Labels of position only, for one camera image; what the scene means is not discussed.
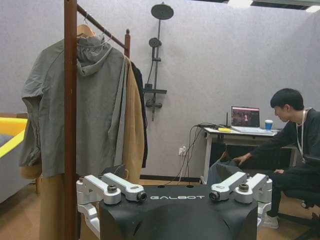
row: desk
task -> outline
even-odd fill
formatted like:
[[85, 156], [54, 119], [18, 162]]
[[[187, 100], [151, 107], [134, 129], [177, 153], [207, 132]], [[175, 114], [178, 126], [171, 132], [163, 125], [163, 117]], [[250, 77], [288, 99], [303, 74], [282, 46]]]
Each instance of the desk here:
[[[211, 148], [214, 136], [217, 136], [216, 141], [219, 143], [225, 143], [228, 145], [237, 145], [237, 146], [249, 146], [249, 147], [258, 147], [263, 144], [268, 139], [276, 135], [276, 132], [273, 135], [258, 134], [258, 133], [243, 133], [235, 130], [231, 132], [221, 132], [209, 127], [203, 128], [206, 133], [206, 149], [205, 149], [205, 161], [204, 161], [204, 170], [203, 175], [200, 176], [202, 184], [207, 184], [209, 168], [210, 168], [210, 157], [211, 157]], [[295, 166], [298, 157], [297, 148], [293, 145], [286, 146], [284, 148], [292, 149], [290, 166]]]

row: black hair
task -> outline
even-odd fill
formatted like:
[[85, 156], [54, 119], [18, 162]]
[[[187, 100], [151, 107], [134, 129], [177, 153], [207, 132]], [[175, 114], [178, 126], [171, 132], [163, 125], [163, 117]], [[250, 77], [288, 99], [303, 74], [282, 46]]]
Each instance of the black hair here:
[[283, 108], [286, 104], [293, 107], [295, 110], [300, 111], [305, 108], [304, 99], [298, 90], [291, 88], [284, 88], [277, 91], [271, 98], [270, 105], [272, 108]]

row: lanyard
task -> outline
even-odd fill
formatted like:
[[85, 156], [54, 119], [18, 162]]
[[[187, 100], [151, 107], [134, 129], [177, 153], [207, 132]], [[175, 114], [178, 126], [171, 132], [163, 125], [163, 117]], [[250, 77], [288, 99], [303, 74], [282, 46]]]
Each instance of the lanyard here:
[[304, 125], [305, 125], [305, 117], [306, 117], [306, 110], [303, 110], [303, 113], [302, 113], [302, 124], [301, 124], [301, 145], [300, 145], [300, 142], [299, 142], [299, 135], [298, 135], [298, 124], [296, 123], [295, 124], [295, 127], [296, 127], [296, 141], [297, 141], [297, 145], [298, 145], [298, 148], [299, 148], [299, 151], [301, 153], [301, 156], [302, 156], [302, 161], [305, 163], [305, 158], [304, 158]]

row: paper cup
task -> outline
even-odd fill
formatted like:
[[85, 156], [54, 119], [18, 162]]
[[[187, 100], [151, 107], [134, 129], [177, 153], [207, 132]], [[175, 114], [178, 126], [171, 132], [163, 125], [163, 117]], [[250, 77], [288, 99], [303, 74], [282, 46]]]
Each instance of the paper cup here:
[[265, 120], [265, 121], [264, 121], [265, 129], [266, 129], [266, 130], [271, 130], [273, 123], [274, 123], [274, 121], [272, 121], [272, 120]]

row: man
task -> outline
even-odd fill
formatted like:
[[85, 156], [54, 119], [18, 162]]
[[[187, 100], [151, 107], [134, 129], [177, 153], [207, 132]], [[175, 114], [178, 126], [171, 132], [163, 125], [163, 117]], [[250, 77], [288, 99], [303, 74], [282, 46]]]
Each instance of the man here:
[[[284, 88], [274, 94], [270, 101], [274, 114], [283, 122], [284, 129], [265, 144], [244, 156], [234, 160], [241, 165], [250, 157], [259, 157], [267, 152], [289, 144], [295, 144], [302, 156], [320, 157], [320, 112], [312, 108], [305, 109], [304, 100], [297, 90]], [[277, 214], [281, 200], [281, 191], [289, 189], [308, 189], [320, 191], [320, 167], [311, 162], [288, 170], [276, 169], [272, 179], [272, 204], [267, 212], [264, 226], [277, 229]]]

